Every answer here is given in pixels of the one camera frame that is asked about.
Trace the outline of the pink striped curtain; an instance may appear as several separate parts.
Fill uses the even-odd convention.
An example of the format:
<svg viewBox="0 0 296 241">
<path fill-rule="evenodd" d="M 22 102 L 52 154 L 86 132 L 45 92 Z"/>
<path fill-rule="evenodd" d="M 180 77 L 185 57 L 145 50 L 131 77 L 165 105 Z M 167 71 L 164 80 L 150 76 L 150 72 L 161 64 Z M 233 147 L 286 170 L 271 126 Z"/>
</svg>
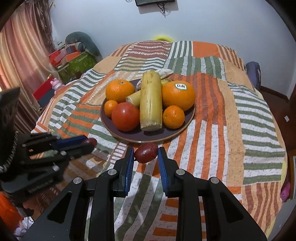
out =
<svg viewBox="0 0 296 241">
<path fill-rule="evenodd" d="M 24 1 L 1 29 L 1 90 L 19 87 L 15 127 L 29 133 L 40 116 L 33 93 L 50 74 L 57 75 L 49 1 Z"/>
</svg>

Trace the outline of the dark purple plate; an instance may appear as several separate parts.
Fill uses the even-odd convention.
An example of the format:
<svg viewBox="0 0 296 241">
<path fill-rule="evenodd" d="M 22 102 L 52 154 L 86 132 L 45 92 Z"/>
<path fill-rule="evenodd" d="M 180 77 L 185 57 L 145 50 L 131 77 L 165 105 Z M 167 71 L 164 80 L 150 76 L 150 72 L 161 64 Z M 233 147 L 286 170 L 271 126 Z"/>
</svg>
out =
<svg viewBox="0 0 296 241">
<path fill-rule="evenodd" d="M 132 83 L 133 86 L 135 87 L 137 82 L 138 82 L 138 80 L 133 80 L 130 83 Z M 161 80 L 162 87 L 169 82 L 171 82 L 171 80 L 169 80 L 169 79 Z M 158 142 L 158 141 L 163 141 L 163 140 L 167 140 L 172 137 L 175 137 L 179 133 L 181 133 L 189 125 L 189 123 L 193 120 L 194 113 L 195 113 L 195 104 L 194 104 L 189 110 L 184 111 L 185 121 L 180 128 L 177 128 L 175 130 L 167 128 L 167 127 L 165 127 L 164 124 L 162 124 L 162 128 L 157 131 L 145 132 L 145 131 L 141 130 L 140 123 L 139 123 L 139 125 L 135 129 L 133 129 L 129 132 L 122 132 L 116 128 L 116 126 L 113 124 L 111 118 L 108 118 L 105 115 L 104 105 L 107 101 L 108 100 L 105 98 L 103 101 L 103 104 L 102 104 L 102 109 L 101 109 L 101 114 L 100 114 L 100 118 L 101 118 L 104 126 L 114 137 L 116 137 L 122 141 L 127 141 L 127 142 L 132 142 L 132 143 Z"/>
</svg>

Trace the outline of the wall mounted black monitor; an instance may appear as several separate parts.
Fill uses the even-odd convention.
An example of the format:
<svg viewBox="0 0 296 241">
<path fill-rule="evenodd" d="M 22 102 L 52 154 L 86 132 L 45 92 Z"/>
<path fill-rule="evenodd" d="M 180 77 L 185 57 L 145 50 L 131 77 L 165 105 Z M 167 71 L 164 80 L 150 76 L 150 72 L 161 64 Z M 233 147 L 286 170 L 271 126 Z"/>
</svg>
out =
<svg viewBox="0 0 296 241">
<path fill-rule="evenodd" d="M 146 6 L 148 4 L 166 4 L 175 0 L 135 0 L 136 6 Z"/>
</svg>

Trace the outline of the long yellow sugarcane piece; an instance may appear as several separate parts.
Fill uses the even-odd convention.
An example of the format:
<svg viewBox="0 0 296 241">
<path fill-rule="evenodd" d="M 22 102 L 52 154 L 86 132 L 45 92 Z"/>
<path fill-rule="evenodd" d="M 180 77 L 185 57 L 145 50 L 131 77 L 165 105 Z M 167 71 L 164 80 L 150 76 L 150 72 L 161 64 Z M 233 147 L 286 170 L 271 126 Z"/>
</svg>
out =
<svg viewBox="0 0 296 241">
<path fill-rule="evenodd" d="M 142 76 L 140 90 L 140 128 L 145 132 L 157 131 L 163 124 L 162 84 L 158 73 L 147 71 Z"/>
</svg>

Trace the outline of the grey plush toy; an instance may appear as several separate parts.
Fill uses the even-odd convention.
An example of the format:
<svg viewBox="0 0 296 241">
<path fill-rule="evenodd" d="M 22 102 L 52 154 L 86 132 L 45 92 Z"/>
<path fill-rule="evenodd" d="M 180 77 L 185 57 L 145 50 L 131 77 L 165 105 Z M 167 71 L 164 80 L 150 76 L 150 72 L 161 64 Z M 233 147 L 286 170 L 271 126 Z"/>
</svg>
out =
<svg viewBox="0 0 296 241">
<path fill-rule="evenodd" d="M 65 43 L 68 45 L 81 43 L 84 47 L 84 50 L 94 56 L 98 62 L 103 59 L 102 54 L 100 53 L 98 47 L 95 45 L 91 37 L 84 32 L 77 31 L 70 33 L 66 37 Z"/>
</svg>

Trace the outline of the red items pile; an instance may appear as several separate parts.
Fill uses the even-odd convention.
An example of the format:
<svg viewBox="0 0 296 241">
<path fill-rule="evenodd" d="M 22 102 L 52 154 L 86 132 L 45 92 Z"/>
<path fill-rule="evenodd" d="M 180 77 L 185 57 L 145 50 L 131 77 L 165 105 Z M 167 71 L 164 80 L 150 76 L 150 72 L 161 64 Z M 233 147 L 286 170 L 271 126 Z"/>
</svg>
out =
<svg viewBox="0 0 296 241">
<path fill-rule="evenodd" d="M 50 63 L 57 67 L 59 65 L 63 65 L 83 52 L 83 47 L 78 47 L 77 45 L 66 45 L 65 47 L 56 50 L 51 53 L 48 57 Z"/>
</svg>

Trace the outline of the striped patchwork bedspread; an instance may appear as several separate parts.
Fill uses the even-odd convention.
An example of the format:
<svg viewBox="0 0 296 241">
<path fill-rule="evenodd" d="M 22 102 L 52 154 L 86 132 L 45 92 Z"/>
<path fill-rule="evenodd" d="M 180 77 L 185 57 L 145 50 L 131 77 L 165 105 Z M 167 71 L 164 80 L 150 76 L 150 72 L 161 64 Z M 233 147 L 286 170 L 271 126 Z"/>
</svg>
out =
<svg viewBox="0 0 296 241">
<path fill-rule="evenodd" d="M 196 91 L 193 120 L 160 145 L 194 176 L 221 179 L 269 235 L 281 209 L 280 190 L 287 172 L 280 129 L 237 53 L 195 41 L 121 46 L 51 99 L 34 131 L 64 138 L 86 135 L 97 140 L 97 147 L 91 155 L 70 162 L 63 182 L 33 200 L 34 215 L 39 216 L 73 178 L 94 178 L 125 154 L 126 142 L 114 138 L 100 118 L 105 88 L 112 80 L 136 80 L 159 68 L 171 69 L 172 80 L 189 82 Z"/>
</svg>

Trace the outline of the red grape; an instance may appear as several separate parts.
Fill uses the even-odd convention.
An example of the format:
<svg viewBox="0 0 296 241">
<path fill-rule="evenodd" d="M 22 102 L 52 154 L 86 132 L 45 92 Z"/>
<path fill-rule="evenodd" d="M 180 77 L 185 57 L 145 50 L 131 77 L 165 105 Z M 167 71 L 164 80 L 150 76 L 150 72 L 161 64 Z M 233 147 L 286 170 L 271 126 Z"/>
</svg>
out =
<svg viewBox="0 0 296 241">
<path fill-rule="evenodd" d="M 87 138 L 83 141 L 83 143 L 90 143 L 93 145 L 93 147 L 97 146 L 97 140 L 95 138 Z"/>
<path fill-rule="evenodd" d="M 154 160 L 158 155 L 158 145 L 146 143 L 141 145 L 134 153 L 135 160 L 141 164 L 146 164 Z"/>
</svg>

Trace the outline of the pink object on floor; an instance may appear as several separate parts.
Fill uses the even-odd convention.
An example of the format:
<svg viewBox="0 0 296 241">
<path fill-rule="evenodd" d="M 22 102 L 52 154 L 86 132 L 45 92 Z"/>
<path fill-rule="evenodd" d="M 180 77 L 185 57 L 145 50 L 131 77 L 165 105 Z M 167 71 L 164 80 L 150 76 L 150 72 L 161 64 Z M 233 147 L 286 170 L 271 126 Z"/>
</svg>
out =
<svg viewBox="0 0 296 241">
<path fill-rule="evenodd" d="M 280 192 L 280 198 L 282 202 L 286 202 L 290 198 L 290 182 L 283 185 Z"/>
</svg>

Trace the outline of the large orange with sticker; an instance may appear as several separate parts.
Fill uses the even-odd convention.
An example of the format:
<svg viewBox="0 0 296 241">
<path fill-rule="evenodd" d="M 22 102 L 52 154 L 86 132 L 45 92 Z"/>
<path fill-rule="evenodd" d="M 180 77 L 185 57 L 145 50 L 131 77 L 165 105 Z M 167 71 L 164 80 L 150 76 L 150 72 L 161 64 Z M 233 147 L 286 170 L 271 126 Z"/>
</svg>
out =
<svg viewBox="0 0 296 241">
<path fill-rule="evenodd" d="M 195 104 L 196 92 L 190 83 L 175 80 L 162 87 L 162 99 L 165 107 L 176 105 L 187 111 Z"/>
</svg>

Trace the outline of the red tomato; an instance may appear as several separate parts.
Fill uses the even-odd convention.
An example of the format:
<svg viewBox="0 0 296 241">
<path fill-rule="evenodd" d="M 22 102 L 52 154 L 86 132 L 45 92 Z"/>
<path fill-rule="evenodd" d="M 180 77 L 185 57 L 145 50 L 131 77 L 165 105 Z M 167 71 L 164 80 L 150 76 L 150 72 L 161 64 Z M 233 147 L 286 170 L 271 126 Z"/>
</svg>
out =
<svg viewBox="0 0 296 241">
<path fill-rule="evenodd" d="M 140 123 L 139 109 L 129 102 L 122 102 L 113 109 L 111 120 L 119 131 L 129 132 Z"/>
</svg>

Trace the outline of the green patterned box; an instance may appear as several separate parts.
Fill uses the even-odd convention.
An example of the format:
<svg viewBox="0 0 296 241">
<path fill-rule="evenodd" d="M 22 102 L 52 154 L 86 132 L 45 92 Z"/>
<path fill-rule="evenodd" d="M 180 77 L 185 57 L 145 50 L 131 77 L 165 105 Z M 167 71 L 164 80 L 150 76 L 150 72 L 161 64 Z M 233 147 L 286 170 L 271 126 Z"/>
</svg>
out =
<svg viewBox="0 0 296 241">
<path fill-rule="evenodd" d="M 83 52 L 58 69 L 58 75 L 63 84 L 79 79 L 83 73 L 96 65 L 96 58 L 87 52 Z"/>
</svg>

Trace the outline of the yellow pillow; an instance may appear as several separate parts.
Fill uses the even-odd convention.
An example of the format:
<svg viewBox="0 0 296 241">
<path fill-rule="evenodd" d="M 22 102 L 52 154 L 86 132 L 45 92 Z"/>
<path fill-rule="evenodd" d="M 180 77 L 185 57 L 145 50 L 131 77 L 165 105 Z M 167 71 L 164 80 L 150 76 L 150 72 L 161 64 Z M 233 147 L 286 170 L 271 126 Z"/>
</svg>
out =
<svg viewBox="0 0 296 241">
<path fill-rule="evenodd" d="M 170 43 L 174 42 L 174 40 L 172 38 L 165 36 L 165 35 L 156 36 L 152 40 L 153 41 L 165 41 L 165 42 L 170 42 Z"/>
</svg>

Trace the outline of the small mandarin left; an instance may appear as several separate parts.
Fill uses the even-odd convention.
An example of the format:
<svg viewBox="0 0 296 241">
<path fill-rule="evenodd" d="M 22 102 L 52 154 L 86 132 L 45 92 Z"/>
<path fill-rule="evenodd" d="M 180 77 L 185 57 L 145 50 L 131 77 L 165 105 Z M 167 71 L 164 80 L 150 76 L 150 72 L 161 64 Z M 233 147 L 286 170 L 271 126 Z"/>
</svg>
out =
<svg viewBox="0 0 296 241">
<path fill-rule="evenodd" d="M 111 118 L 114 108 L 118 105 L 118 102 L 115 100 L 108 100 L 104 105 L 104 112 L 108 118 Z"/>
</svg>

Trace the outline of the short sugarcane piece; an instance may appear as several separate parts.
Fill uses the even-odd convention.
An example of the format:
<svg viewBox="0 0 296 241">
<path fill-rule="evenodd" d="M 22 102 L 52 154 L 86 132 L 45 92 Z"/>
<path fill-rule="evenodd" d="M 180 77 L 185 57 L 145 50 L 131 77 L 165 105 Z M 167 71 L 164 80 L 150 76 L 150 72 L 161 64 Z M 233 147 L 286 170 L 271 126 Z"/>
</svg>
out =
<svg viewBox="0 0 296 241">
<path fill-rule="evenodd" d="M 135 93 L 129 95 L 125 99 L 126 102 L 129 102 L 139 108 L 140 105 L 140 90 L 136 91 Z"/>
</svg>

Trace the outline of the small mandarin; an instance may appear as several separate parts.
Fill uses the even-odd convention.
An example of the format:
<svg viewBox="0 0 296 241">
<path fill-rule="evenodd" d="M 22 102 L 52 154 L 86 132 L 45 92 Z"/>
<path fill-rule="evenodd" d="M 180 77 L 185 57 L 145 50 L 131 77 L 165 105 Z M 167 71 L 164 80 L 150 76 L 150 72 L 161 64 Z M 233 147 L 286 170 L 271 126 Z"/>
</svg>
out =
<svg viewBox="0 0 296 241">
<path fill-rule="evenodd" d="M 163 112 L 163 124 L 167 128 L 173 130 L 180 128 L 184 121 L 185 113 L 180 107 L 176 105 L 168 106 Z"/>
<path fill-rule="evenodd" d="M 104 112 L 108 118 L 111 118 L 114 108 L 118 105 L 118 102 L 115 100 L 108 100 L 104 105 Z"/>
</svg>

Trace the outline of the dark blue bag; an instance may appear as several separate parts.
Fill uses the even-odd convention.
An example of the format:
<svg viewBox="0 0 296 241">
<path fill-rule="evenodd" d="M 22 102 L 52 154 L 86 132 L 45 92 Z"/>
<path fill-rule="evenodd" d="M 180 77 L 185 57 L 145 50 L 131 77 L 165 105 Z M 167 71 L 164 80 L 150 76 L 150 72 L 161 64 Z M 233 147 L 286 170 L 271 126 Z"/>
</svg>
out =
<svg viewBox="0 0 296 241">
<path fill-rule="evenodd" d="M 261 69 L 257 62 L 248 62 L 246 65 L 246 72 L 254 87 L 259 91 L 261 87 Z"/>
</svg>

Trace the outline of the small mandarin right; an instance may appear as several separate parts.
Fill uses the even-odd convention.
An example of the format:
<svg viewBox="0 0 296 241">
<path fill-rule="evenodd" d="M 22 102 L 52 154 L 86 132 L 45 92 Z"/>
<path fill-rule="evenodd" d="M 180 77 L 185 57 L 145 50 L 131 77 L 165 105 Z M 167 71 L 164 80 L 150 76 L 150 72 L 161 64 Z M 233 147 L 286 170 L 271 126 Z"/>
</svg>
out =
<svg viewBox="0 0 296 241">
<path fill-rule="evenodd" d="M 167 128 L 173 130 L 180 128 L 184 121 L 185 113 L 180 107 L 176 105 L 168 106 L 163 112 L 163 124 Z"/>
</svg>

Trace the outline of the pink toy figure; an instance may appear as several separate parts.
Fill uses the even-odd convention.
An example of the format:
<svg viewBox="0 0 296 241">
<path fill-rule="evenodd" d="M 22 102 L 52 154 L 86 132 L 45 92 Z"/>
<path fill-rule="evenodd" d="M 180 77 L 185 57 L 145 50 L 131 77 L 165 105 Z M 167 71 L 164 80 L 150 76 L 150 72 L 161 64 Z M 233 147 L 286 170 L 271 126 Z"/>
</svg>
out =
<svg viewBox="0 0 296 241">
<path fill-rule="evenodd" d="M 54 94 L 56 94 L 59 89 L 61 89 L 62 87 L 65 86 L 62 83 L 62 81 L 57 78 L 54 78 L 53 80 L 51 80 L 50 84 L 52 85 L 52 89 L 54 90 Z"/>
</svg>

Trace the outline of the large orange left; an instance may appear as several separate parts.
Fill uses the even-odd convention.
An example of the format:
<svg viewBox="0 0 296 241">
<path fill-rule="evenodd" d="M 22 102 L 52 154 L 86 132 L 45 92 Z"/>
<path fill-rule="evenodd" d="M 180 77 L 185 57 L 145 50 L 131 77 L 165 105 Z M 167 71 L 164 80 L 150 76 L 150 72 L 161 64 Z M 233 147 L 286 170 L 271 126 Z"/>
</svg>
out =
<svg viewBox="0 0 296 241">
<path fill-rule="evenodd" d="M 132 83 L 124 79 L 115 79 L 106 86 L 105 95 L 107 100 L 114 100 L 118 103 L 125 102 L 126 97 L 135 92 Z"/>
</svg>

